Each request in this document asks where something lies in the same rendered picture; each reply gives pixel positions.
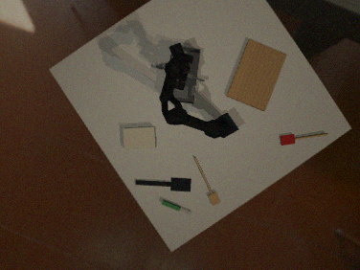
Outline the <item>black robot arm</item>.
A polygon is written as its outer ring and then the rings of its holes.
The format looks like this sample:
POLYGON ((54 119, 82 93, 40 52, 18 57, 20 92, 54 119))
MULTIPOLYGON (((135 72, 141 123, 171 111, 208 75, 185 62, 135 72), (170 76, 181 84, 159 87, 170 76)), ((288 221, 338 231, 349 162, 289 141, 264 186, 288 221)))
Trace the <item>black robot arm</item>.
POLYGON ((176 82, 176 78, 180 73, 187 74, 190 72, 189 61, 184 58, 185 53, 180 43, 171 45, 169 50, 172 54, 172 59, 165 64, 166 77, 163 85, 161 95, 159 97, 162 104, 162 113, 168 124, 183 124, 201 131, 204 131, 205 135, 218 138, 229 133, 229 130, 233 127, 226 120, 211 120, 205 122, 194 116, 191 116, 183 109, 181 102, 173 96, 173 90, 176 82), (174 104, 174 108, 168 110, 168 101, 174 104))

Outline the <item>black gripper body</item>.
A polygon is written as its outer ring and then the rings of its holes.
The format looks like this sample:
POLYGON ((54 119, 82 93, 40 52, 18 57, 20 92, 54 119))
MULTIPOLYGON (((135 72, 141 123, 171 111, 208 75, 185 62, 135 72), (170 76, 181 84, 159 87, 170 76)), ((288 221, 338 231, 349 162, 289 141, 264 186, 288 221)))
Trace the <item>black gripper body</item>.
MULTIPOLYGON (((192 63, 192 61, 193 61, 193 56, 189 56, 189 55, 185 54, 184 58, 187 59, 190 63, 192 63)), ((177 78, 179 80, 176 80, 174 88, 179 89, 179 90, 184 90, 186 83, 183 81, 185 81, 187 75, 188 75, 188 73, 183 75, 183 73, 179 72, 178 78, 177 78), (181 80, 183 80, 183 81, 181 81, 181 80)))

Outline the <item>brown wooden board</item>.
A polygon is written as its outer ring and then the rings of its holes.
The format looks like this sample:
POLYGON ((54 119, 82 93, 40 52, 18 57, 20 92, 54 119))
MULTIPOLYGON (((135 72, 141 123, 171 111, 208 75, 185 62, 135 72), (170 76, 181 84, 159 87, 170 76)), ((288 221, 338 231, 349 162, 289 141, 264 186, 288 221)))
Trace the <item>brown wooden board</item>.
POLYGON ((227 97, 265 111, 286 56, 249 38, 227 97))

